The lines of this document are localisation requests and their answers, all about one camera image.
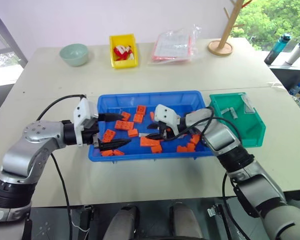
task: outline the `wooden base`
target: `wooden base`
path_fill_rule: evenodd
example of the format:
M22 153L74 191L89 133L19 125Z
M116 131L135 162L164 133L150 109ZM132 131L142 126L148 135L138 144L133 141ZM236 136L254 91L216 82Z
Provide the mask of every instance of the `wooden base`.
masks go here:
M232 53L233 47L230 43L225 43L223 48L218 48L218 45L220 43L220 40L214 40L209 43L208 49L210 53L218 56L228 56Z

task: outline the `white bottle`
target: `white bottle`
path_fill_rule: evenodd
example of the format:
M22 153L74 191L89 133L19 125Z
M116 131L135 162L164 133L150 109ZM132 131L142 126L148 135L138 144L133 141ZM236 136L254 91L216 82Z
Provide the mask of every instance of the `white bottle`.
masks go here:
M289 58L285 61L287 64L292 65L300 57L300 42L295 45L294 49L290 53Z

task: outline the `teal water bottle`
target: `teal water bottle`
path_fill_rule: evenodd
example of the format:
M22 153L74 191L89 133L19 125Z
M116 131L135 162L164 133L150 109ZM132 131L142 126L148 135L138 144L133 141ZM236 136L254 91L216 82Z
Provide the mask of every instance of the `teal water bottle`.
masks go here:
M278 57L279 53L282 52L282 50L286 47L287 43L290 41L291 36L288 33L283 34L278 41L276 42L276 44L274 45L274 47L272 48L272 50L269 52L268 56L266 56L264 62L268 65L272 64L274 62L274 60L276 59L276 57Z

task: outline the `green plastic bin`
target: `green plastic bin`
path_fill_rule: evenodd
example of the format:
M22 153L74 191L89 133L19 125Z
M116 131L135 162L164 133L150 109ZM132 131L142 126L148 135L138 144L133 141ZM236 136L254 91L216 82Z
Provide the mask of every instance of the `green plastic bin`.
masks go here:
M261 117L254 109L254 113L247 113L245 111L245 102L241 96L245 95L245 92L226 93L226 94L212 94L210 95L210 106L214 108L214 114L217 117L223 117L232 122L239 130L242 137L242 145L244 147L260 147L262 146L266 125L262 121ZM221 114L221 111L233 107L238 118L234 119L231 112L227 111ZM235 135L236 131L227 122L226 124Z

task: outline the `white table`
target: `white table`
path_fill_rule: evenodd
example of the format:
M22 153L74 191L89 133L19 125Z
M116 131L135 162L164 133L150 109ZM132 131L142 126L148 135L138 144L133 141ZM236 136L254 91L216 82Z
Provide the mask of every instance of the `white table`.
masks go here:
M200 90L208 105L210 94L246 92L266 125L262 147L248 151L282 190L300 190L300 109L285 89L270 87L269 83L280 82L263 62L253 59L254 52L246 40L236 38L232 43L235 51L229 58L203 50L205 57L201 64L154 68L147 66L145 55L151 51L151 45L141 44L141 66L124 70L111 69L110 62L99 57L82 67L71 68L59 60L57 48L39 49L0 108L0 165L4 153L20 138L22 129L57 97L87 93L89 100L97 102L99 95L109 93ZM95 53L100 51L100 55L109 53L105 46L91 49ZM241 50L248 51L251 57ZM229 69L221 71L223 66ZM51 108L44 119L72 120L77 103L78 99L64 100ZM10 132L7 126L13 126ZM87 146L68 146L54 153L71 205L221 196L225 170L215 157L113 164L91 162ZM234 195L230 184L225 192ZM51 160L32 201L34 207L65 205L62 185Z

